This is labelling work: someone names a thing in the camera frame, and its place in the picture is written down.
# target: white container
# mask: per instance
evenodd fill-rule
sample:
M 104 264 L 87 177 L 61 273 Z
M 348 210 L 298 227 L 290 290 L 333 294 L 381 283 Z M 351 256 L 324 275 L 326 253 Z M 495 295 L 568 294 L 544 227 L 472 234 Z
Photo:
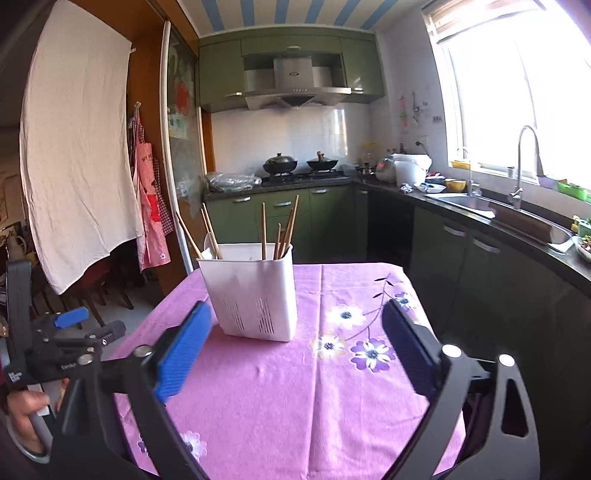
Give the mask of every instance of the white container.
M 392 155 L 396 168 L 396 185 L 403 183 L 415 185 L 423 183 L 427 177 L 427 170 L 431 166 L 431 159 L 427 155 Z
M 210 249 L 206 249 L 203 256 L 207 259 L 199 260 L 199 267 L 224 333 L 293 340 L 297 308 L 291 245 L 279 260 L 261 260 L 261 244 L 219 247 L 223 260 L 213 260 Z M 274 243 L 267 244 L 267 258 L 273 258 L 274 248 Z

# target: pink tablecloth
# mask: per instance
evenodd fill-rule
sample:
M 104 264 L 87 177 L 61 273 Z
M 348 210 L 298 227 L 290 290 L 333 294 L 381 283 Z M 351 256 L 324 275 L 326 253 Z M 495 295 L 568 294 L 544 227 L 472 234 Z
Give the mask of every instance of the pink tablecloth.
M 236 338 L 216 325 L 182 392 L 167 403 L 168 412 L 213 480 L 378 480 L 427 402 L 414 393 L 376 316 L 382 296 L 373 297 L 385 289 L 417 323 L 428 325 L 427 318 L 400 267 L 295 265 L 294 276 L 295 339 Z M 375 281 L 383 277 L 387 281 Z M 196 271 L 113 358 L 153 344 L 206 298 Z M 155 472 L 126 397 L 117 402 L 137 464 Z M 439 471 L 452 466 L 463 439 L 460 419 Z

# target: black countertop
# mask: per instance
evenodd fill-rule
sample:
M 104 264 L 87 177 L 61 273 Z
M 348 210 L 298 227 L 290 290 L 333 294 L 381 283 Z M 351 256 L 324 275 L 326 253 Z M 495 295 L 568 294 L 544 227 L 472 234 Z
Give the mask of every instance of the black countertop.
M 493 237 L 538 261 L 564 281 L 580 290 L 584 295 L 591 297 L 591 264 L 586 263 L 578 256 L 574 245 L 565 254 L 561 254 L 546 245 L 538 243 L 524 235 L 520 235 L 515 230 L 506 228 L 488 218 L 481 217 L 460 207 L 426 197 L 423 193 L 416 190 L 410 194 L 404 194 L 400 192 L 400 189 L 396 185 L 379 181 L 374 176 L 363 177 L 354 175 L 348 179 L 311 179 L 309 181 L 305 180 L 296 183 L 264 184 L 245 192 L 211 192 L 205 195 L 204 201 L 210 202 L 212 200 L 244 197 L 256 193 L 278 192 L 282 190 L 306 189 L 329 185 L 346 185 L 351 182 L 367 189 L 388 192 L 399 200 L 410 202 L 417 207 L 429 210 L 437 215 L 442 215 L 452 221 L 461 223 L 468 228 Z M 494 194 L 486 194 L 485 196 L 496 199 Z M 527 204 L 526 202 L 524 202 L 524 206 L 526 207 L 525 210 L 544 217 L 563 227 L 568 228 L 570 226 L 570 221 L 565 217 L 541 209 L 540 207 Z

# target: window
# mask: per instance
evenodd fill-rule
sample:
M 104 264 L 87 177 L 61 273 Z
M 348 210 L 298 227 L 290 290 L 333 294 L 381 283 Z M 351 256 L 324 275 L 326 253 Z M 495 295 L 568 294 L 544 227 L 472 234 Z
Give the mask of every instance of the window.
M 452 0 L 424 10 L 444 95 L 449 159 L 517 166 L 525 124 L 536 127 L 544 173 L 591 189 L 591 46 L 556 4 Z M 535 178 L 534 141 L 522 140 Z

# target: gas stove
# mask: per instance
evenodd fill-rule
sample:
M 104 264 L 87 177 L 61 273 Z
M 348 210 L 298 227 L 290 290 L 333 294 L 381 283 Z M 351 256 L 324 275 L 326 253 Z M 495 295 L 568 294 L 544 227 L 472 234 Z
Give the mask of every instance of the gas stove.
M 262 179 L 262 185 L 281 185 L 327 179 L 343 180 L 346 178 L 347 176 L 339 170 L 310 171 L 307 173 L 288 173 L 283 175 L 273 175 L 272 177 L 264 177 Z

